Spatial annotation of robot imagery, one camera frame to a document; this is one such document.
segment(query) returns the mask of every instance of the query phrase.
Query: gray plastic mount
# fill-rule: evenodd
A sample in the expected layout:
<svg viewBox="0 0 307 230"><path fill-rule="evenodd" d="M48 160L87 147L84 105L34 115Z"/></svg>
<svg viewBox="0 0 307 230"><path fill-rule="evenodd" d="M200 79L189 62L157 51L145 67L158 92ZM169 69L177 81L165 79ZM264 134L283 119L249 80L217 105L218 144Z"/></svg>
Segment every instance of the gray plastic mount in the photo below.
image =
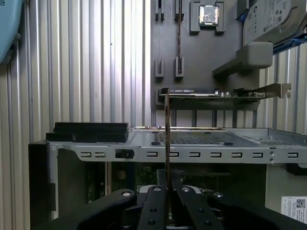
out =
<svg viewBox="0 0 307 230"><path fill-rule="evenodd" d="M246 70L265 69L273 63L271 42L251 42L236 52L236 57L213 70L215 78L227 77Z"/></svg>

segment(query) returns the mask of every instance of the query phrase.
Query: metal sheet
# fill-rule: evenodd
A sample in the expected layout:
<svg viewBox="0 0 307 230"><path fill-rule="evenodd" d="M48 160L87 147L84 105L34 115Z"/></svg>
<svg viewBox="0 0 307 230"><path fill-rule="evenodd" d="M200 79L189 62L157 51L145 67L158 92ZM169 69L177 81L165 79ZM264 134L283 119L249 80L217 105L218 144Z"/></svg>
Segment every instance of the metal sheet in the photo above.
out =
<svg viewBox="0 0 307 230"><path fill-rule="evenodd" d="M280 54L280 74L279 82L291 83L291 98L278 100L277 103L277 129L292 132L293 130L293 104L296 91L294 90L295 81L295 57L297 48L285 51Z"/></svg>
<svg viewBox="0 0 307 230"><path fill-rule="evenodd" d="M55 122L151 125L144 11L136 0L25 1L17 54L0 68L0 230L29 229L27 144Z"/></svg>
<svg viewBox="0 0 307 230"><path fill-rule="evenodd" d="M269 165L267 171L266 207L280 212L282 196L307 196L307 176L289 174L282 165Z"/></svg>
<svg viewBox="0 0 307 230"><path fill-rule="evenodd" d="M177 163L307 163L305 136L274 129L190 129L171 130L144 127L130 132L125 143L52 142L58 149L72 150L82 161L165 162L169 137L171 162ZM116 158L116 150L132 150L133 158ZM103 152L104 157L97 157Z"/></svg>
<svg viewBox="0 0 307 230"><path fill-rule="evenodd" d="M300 63L300 68L298 71L298 86L297 86L297 133L307 134L307 44L303 44L300 47L300 58L298 60Z"/></svg>

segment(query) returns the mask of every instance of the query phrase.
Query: metal screw head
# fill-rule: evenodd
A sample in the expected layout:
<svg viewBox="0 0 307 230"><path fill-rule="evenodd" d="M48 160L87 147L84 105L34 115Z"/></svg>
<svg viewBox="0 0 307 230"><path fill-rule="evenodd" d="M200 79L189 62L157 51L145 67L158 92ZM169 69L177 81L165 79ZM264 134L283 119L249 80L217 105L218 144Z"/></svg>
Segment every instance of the metal screw head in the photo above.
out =
<svg viewBox="0 0 307 230"><path fill-rule="evenodd" d="M215 196L217 196L217 197L222 197L222 196L223 196L223 194L218 193L218 192L213 193L213 195L215 195Z"/></svg>
<svg viewBox="0 0 307 230"><path fill-rule="evenodd" d="M189 189L189 188L187 188L187 187L183 187L181 190L182 190L182 191L184 191L184 192L188 192L188 191L190 191L190 189Z"/></svg>
<svg viewBox="0 0 307 230"><path fill-rule="evenodd" d="M130 192L123 193L123 196L130 196L130 195L131 195Z"/></svg>

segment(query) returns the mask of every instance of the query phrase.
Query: black bracket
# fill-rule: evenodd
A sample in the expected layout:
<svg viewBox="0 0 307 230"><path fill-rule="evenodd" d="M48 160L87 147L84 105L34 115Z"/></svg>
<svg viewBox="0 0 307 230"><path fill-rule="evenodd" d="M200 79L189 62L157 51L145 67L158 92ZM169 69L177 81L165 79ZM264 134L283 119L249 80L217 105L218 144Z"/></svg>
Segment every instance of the black bracket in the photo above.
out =
<svg viewBox="0 0 307 230"><path fill-rule="evenodd" d="M182 10L182 0L175 0L175 21L178 22L179 11L181 11L181 21L184 17L184 12Z"/></svg>
<svg viewBox="0 0 307 230"><path fill-rule="evenodd" d="M164 21L164 7L165 7L165 0L155 0L155 16L154 19L156 22L159 20L159 9L161 10L161 21Z"/></svg>
<svg viewBox="0 0 307 230"><path fill-rule="evenodd" d="M154 62L155 77L162 79L164 77L164 58L158 57Z"/></svg>
<svg viewBox="0 0 307 230"><path fill-rule="evenodd" d="M184 57L175 58L175 79L180 80L184 77Z"/></svg>
<svg viewBox="0 0 307 230"><path fill-rule="evenodd" d="M219 23L215 28L215 35L223 35L226 31L226 12L224 10L224 1L219 0L216 2L216 5L219 7Z"/></svg>
<svg viewBox="0 0 307 230"><path fill-rule="evenodd" d="M189 32L190 35L198 35L201 31L201 27L198 23L200 0L192 0L190 2L190 20L189 20Z"/></svg>
<svg viewBox="0 0 307 230"><path fill-rule="evenodd" d="M143 204L138 230L165 229L166 219L166 188L152 186L148 189L146 201Z"/></svg>

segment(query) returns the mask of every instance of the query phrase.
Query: metal bracket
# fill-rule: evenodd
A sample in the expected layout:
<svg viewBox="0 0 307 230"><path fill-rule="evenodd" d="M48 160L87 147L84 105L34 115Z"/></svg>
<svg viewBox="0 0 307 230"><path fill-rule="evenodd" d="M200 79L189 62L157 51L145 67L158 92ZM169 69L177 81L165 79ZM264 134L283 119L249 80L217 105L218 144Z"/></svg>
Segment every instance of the metal bracket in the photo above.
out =
<svg viewBox="0 0 307 230"><path fill-rule="evenodd" d="M284 84L274 83L255 90L234 89L234 93L236 93L238 96L241 97L250 96L251 93L255 95L264 93L264 96L261 97L263 99L271 97L284 98L285 96L287 98L290 98L291 97L291 93L289 92L290 90L291 90L290 83L284 83Z"/></svg>

